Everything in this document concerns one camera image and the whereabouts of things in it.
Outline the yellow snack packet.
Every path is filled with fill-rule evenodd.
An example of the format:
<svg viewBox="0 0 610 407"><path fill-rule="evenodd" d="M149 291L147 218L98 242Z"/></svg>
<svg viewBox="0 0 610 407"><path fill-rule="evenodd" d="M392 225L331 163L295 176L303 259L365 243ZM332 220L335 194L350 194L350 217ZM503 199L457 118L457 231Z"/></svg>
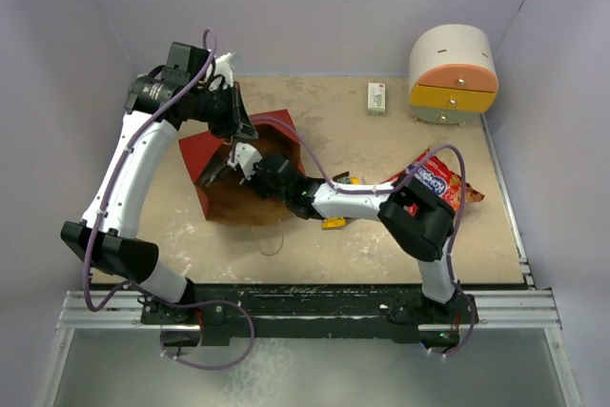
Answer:
<svg viewBox="0 0 610 407"><path fill-rule="evenodd" d="M322 221L321 229L323 231L339 230L344 228L347 224L348 220L345 217L331 217Z"/></svg>

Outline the red paper bag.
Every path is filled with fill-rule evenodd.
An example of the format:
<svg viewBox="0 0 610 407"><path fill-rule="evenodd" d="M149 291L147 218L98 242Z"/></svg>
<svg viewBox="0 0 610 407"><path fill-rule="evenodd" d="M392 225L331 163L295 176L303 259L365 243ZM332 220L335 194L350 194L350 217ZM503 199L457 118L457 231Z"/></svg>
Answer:
<svg viewBox="0 0 610 407"><path fill-rule="evenodd" d="M258 132L254 140L233 143L202 132L179 141L187 172L194 184L205 219L227 226L265 227L294 215L281 200L260 196L253 186L254 163L271 153L280 153L300 171L300 141L295 123L286 109L254 115Z"/></svg>

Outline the large red snack bag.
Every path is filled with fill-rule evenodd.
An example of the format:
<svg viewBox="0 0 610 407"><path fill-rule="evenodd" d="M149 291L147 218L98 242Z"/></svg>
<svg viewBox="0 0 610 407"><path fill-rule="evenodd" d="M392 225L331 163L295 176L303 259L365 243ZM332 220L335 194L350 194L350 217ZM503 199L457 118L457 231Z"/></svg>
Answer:
<svg viewBox="0 0 610 407"><path fill-rule="evenodd" d="M395 173L385 180L385 182L398 182L416 165L416 162L429 151L430 148L426 149L409 164L405 172ZM436 155L432 156L432 158L417 171L416 179L448 203L455 212L459 210L461 205L461 176L452 171ZM485 198L485 195L475 190L470 183L466 183L465 190L465 202L468 204L479 203ZM414 203L406 209L411 215L415 215L418 212L419 206Z"/></svg>

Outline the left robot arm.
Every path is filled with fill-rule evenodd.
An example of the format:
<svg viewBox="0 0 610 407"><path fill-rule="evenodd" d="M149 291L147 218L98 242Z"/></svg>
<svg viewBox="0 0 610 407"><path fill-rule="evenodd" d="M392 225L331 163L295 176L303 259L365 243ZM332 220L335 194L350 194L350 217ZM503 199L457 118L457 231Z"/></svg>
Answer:
<svg viewBox="0 0 610 407"><path fill-rule="evenodd" d="M196 310L194 285L169 268L158 247L138 238L143 205L160 160L180 126L195 120L220 139L255 139L234 80L234 55L216 55L209 44L174 42L165 64L135 79L128 89L119 140L103 181L76 222L64 223L60 237L82 260L82 290L93 304L91 272L118 275L123 286L163 301L163 313L185 323Z"/></svg>

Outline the yellow candy packet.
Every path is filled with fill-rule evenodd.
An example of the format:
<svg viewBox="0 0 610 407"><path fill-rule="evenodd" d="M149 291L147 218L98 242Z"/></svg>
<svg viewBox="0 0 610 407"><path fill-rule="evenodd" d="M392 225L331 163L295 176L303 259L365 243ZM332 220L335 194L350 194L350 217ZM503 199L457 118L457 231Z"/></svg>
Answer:
<svg viewBox="0 0 610 407"><path fill-rule="evenodd" d="M360 176L351 175L349 172L337 174L333 177L334 182L343 185L363 185L363 178Z"/></svg>

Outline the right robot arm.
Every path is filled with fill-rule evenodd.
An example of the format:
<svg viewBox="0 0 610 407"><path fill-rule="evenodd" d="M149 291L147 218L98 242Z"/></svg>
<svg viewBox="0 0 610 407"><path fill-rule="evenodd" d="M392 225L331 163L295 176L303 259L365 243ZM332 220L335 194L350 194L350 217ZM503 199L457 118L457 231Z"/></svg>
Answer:
<svg viewBox="0 0 610 407"><path fill-rule="evenodd" d="M246 144L227 158L214 156L196 180L203 190L247 188L259 200L276 198L301 219L345 217L382 224L403 252L417 261L424 312L445 322L458 310L453 246L463 210L454 209L417 173L422 158L389 181L375 185L340 184L306 175L281 153L261 155Z"/></svg>

